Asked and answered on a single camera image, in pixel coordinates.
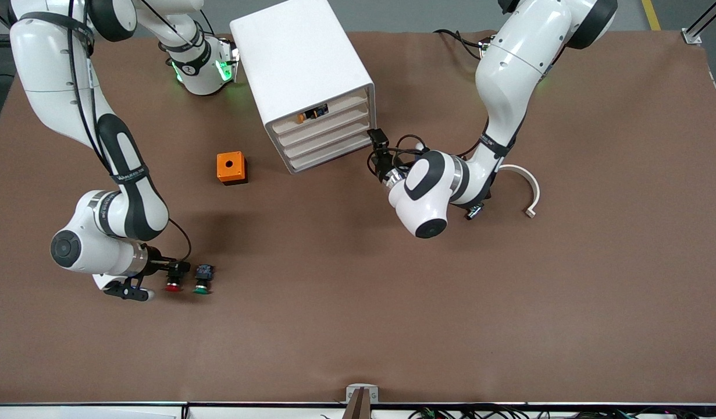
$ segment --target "brown tabletop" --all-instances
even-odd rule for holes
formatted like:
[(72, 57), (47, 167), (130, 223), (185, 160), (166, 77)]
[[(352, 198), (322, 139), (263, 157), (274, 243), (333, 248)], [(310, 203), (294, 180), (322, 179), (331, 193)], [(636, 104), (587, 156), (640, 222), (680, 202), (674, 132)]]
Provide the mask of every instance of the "brown tabletop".
[[(477, 61), (437, 34), (351, 34), (379, 125), (459, 153), (485, 125)], [(677, 32), (608, 33), (539, 85), (472, 222), (411, 236), (368, 150), (289, 175), (247, 85), (196, 97), (156, 40), (103, 43), (103, 90), (134, 133), (212, 294), (108, 297), (55, 265), (91, 189), (90, 149), (44, 127), (17, 82), (0, 119), (0, 402), (344, 398), (716, 402), (716, 93)], [(251, 181), (222, 186), (216, 154)], [(182, 255), (174, 228), (152, 242)]]

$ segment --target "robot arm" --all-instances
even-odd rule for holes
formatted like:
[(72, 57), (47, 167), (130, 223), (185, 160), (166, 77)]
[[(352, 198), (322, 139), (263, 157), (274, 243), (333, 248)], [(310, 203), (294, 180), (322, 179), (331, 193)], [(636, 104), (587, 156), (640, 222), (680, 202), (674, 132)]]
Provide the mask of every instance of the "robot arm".
[[(417, 237), (434, 237), (446, 228), (448, 203), (475, 215), (490, 197), (497, 170), (515, 143), (533, 89), (560, 48), (591, 45), (610, 27), (617, 7), (616, 0), (498, 2), (512, 16), (477, 67), (477, 91), (489, 118), (474, 154), (464, 161), (432, 150), (422, 154), (406, 176), (398, 169), (378, 172), (390, 189), (389, 202)], [(377, 143), (381, 141), (374, 140), (374, 148)], [(381, 158), (379, 150), (376, 155)]]
[[(202, 6), (201, 1), (156, 2), (165, 5), (168, 13), (187, 13)], [(81, 197), (70, 222), (52, 239), (53, 260), (68, 270), (94, 275), (105, 293), (148, 300), (150, 294), (140, 289), (143, 275), (168, 270), (172, 262), (183, 262), (162, 257), (143, 243), (163, 231), (169, 211), (129, 128), (107, 103), (89, 59), (94, 47), (89, 23), (111, 41), (131, 37), (137, 16), (143, 16), (143, 22), (161, 32), (145, 15), (150, 13), (148, 2), (141, 3), (145, 9), (137, 12), (132, 0), (15, 0), (12, 10), (18, 21), (10, 37), (17, 71), (39, 119), (55, 132), (92, 148), (119, 188), (89, 191)], [(192, 19), (169, 18), (179, 20), (181, 32), (177, 32), (184, 37)], [(199, 27), (193, 25), (191, 35), (197, 49), (169, 53), (179, 54), (175, 59), (197, 59), (195, 71), (186, 80), (188, 90), (213, 93), (227, 80), (212, 61), (211, 43)], [(225, 44), (213, 39), (217, 53), (222, 54), (220, 48)], [(166, 41), (174, 47), (172, 40)], [(176, 41), (187, 42), (181, 37)], [(207, 58), (200, 59), (205, 51)], [(130, 278), (138, 279), (139, 284), (131, 286)]]

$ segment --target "white box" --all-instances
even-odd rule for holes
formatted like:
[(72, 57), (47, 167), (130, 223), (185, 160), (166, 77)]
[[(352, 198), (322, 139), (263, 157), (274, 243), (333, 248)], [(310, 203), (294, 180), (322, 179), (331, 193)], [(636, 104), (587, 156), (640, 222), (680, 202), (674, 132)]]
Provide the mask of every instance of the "white box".
[[(371, 143), (373, 80), (327, 0), (288, 0), (230, 27), (262, 124), (291, 173)], [(326, 114), (299, 122), (324, 105)]]

